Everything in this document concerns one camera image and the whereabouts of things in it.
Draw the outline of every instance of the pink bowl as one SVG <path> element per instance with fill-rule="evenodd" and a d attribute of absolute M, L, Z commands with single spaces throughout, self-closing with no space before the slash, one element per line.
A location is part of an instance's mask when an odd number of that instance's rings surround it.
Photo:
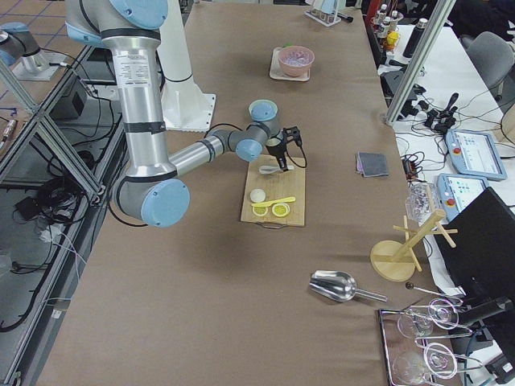
<path fill-rule="evenodd" d="M 278 60 L 282 72 L 295 78 L 309 70 L 315 60 L 315 54 L 309 48 L 289 46 L 279 51 Z"/>

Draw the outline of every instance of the wooden cutting board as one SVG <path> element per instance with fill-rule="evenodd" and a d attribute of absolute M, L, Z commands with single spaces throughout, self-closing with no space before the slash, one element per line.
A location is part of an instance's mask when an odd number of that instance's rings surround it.
<path fill-rule="evenodd" d="M 304 165 L 303 158 L 293 158 L 299 165 Z M 291 225 L 296 227 L 304 226 L 304 214 L 306 209 L 306 169 L 294 165 L 288 159 L 288 165 L 293 165 L 294 169 L 285 173 L 276 172 L 271 175 L 259 173 L 259 167 L 277 166 L 275 157 L 260 155 L 259 158 L 249 163 L 247 180 L 245 183 L 245 193 L 241 207 L 241 221 L 247 223 L 274 223 L 281 225 Z M 290 214 L 286 217 L 276 217 L 272 214 L 272 208 L 268 208 L 268 213 L 263 217 L 252 213 L 250 192 L 253 189 L 261 188 L 266 193 L 265 201 L 281 199 L 283 197 L 294 196 L 294 203 L 288 203 Z"/>

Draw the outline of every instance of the black monitor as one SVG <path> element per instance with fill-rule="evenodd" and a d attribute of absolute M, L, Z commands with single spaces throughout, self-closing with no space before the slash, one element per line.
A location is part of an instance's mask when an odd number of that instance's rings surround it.
<path fill-rule="evenodd" d="M 507 297 L 515 302 L 515 215 L 488 187 L 446 228 L 456 248 L 441 236 L 436 241 L 447 271 L 467 299 L 476 303 Z M 508 361 L 515 363 L 515 310 L 484 320 Z"/>

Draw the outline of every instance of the white table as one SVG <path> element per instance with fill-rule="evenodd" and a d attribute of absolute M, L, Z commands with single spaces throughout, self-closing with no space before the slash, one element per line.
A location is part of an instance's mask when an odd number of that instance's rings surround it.
<path fill-rule="evenodd" d="M 402 56 L 402 52 L 410 38 L 412 29 L 413 26 L 399 26 L 401 39 L 394 52 L 394 59 L 396 61 L 408 63 L 408 59 Z M 384 71 L 384 67 L 380 66 L 379 71 Z M 499 127 L 497 122 L 501 121 L 503 113 L 498 109 L 492 94 L 488 91 L 451 28 L 444 27 L 440 32 L 424 64 L 424 71 L 417 79 L 417 83 L 427 90 L 424 93 L 424 97 L 439 109 L 443 109 L 447 106 L 452 93 L 457 92 L 459 94 L 459 98 L 455 103 L 455 105 L 459 107 L 459 110 L 455 114 L 457 124 L 454 127 L 475 131 L 492 130 Z M 465 116 L 481 116 L 483 121 L 476 118 L 467 119 L 468 117 Z M 413 126 L 418 133 L 431 134 L 430 130 L 424 129 L 422 123 L 416 124 L 417 121 L 425 120 L 426 114 L 420 113 L 417 117 L 412 118 L 413 119 L 406 121 L 397 121 L 393 125 L 397 137 L 401 138 L 398 139 L 400 154 L 412 154 L 416 151 L 423 151 L 426 155 L 426 159 L 441 162 L 443 156 L 439 154 L 435 144 L 435 139 L 438 137 L 417 137 L 413 135 Z M 445 151 L 446 146 L 444 141 L 441 141 L 440 145 Z M 497 149 L 501 156 L 515 155 L 515 149 L 508 148 L 507 146 L 498 146 Z M 504 160 L 503 163 L 509 176 L 508 179 L 502 182 L 491 181 L 489 184 L 508 205 L 514 205 L 515 160 Z M 444 165 L 442 163 L 424 162 L 423 167 L 425 171 L 420 178 L 430 183 L 436 183 L 436 179 L 441 173 L 456 173 L 449 157 L 447 157 L 447 161 Z M 455 293 L 453 289 L 454 286 L 443 263 L 442 255 L 434 239 L 430 239 L 430 243 L 433 247 L 430 263 L 435 283 L 446 293 Z M 492 347 L 476 351 L 473 356 L 487 363 L 500 352 L 499 347 L 494 343 Z M 476 385 L 481 384 L 487 378 L 491 377 L 484 368 L 470 372 L 470 375 Z M 515 386 L 515 380 L 509 382 L 508 385 Z"/>

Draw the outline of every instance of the chair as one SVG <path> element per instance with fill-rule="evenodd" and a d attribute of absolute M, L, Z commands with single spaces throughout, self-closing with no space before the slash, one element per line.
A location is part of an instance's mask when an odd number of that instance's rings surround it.
<path fill-rule="evenodd" d="M 501 37 L 492 32 L 483 32 L 465 48 L 476 70 L 492 91 L 496 101 L 502 96 L 502 84 L 513 66 L 513 50 Z"/>

